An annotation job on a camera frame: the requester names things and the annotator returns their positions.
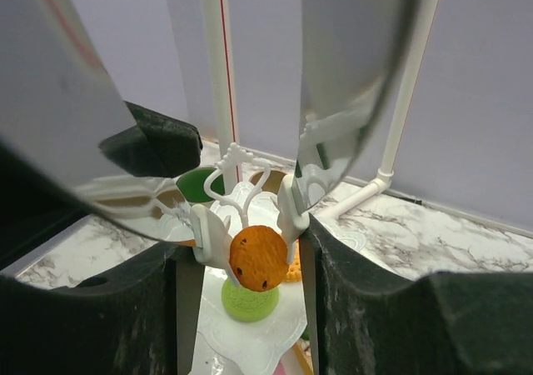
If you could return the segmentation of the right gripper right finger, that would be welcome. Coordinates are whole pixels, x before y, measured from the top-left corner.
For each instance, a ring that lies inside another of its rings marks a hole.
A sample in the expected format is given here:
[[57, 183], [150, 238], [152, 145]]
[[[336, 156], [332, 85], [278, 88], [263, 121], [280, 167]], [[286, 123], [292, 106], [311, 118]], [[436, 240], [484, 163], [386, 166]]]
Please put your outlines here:
[[332, 236], [300, 238], [317, 374], [529, 374], [532, 276], [437, 272], [411, 281]]

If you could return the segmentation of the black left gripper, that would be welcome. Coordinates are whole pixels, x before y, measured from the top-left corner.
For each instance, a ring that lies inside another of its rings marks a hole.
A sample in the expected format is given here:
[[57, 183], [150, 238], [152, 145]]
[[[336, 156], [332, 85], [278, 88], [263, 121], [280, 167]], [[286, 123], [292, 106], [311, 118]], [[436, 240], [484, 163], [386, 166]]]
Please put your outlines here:
[[99, 143], [107, 159], [135, 177], [175, 178], [200, 165], [195, 126], [133, 102], [126, 106], [136, 124]]

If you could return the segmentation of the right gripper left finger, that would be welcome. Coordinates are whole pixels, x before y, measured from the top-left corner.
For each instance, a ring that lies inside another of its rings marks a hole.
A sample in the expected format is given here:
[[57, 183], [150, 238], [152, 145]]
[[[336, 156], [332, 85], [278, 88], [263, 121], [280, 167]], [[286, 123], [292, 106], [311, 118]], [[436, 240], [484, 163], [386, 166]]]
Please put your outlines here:
[[189, 247], [158, 243], [78, 287], [1, 279], [4, 374], [187, 374], [200, 304]]

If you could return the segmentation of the orange sandwich biscuit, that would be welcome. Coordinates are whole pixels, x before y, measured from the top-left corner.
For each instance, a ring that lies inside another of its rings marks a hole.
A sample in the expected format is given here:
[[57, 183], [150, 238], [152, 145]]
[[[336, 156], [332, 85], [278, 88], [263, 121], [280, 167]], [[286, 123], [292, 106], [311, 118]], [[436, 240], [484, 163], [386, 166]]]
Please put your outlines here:
[[286, 276], [284, 277], [285, 283], [295, 283], [302, 280], [301, 261], [298, 254], [295, 255], [293, 262], [289, 265]]

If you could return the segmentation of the three tier white stand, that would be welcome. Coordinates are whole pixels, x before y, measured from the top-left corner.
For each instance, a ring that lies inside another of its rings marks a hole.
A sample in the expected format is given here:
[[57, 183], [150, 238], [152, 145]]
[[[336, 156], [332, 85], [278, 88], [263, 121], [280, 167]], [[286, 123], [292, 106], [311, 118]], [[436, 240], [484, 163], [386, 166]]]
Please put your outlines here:
[[76, 195], [104, 218], [161, 242], [192, 248], [205, 269], [199, 333], [245, 374], [270, 374], [306, 326], [299, 242], [310, 213], [302, 186], [319, 200], [330, 174], [318, 166], [284, 175], [267, 190], [270, 163], [235, 143], [188, 196], [182, 179], [115, 175]]

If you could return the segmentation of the green round biscuit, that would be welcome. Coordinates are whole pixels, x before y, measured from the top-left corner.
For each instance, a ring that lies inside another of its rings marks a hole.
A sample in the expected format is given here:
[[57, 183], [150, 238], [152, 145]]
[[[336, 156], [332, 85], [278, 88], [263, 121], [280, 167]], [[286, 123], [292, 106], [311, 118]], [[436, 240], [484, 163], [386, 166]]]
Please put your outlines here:
[[222, 284], [222, 306], [236, 321], [254, 323], [267, 318], [279, 302], [279, 290], [253, 292], [244, 287], [236, 287], [229, 279]]

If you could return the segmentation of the orange chip cookie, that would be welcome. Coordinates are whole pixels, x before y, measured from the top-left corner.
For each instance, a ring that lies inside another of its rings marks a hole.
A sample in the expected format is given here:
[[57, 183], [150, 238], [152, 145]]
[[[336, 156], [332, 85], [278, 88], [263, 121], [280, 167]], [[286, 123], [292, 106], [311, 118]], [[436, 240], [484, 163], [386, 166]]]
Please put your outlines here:
[[278, 232], [265, 225], [251, 225], [232, 239], [229, 263], [242, 287], [263, 293], [284, 280], [289, 267], [287, 254]]

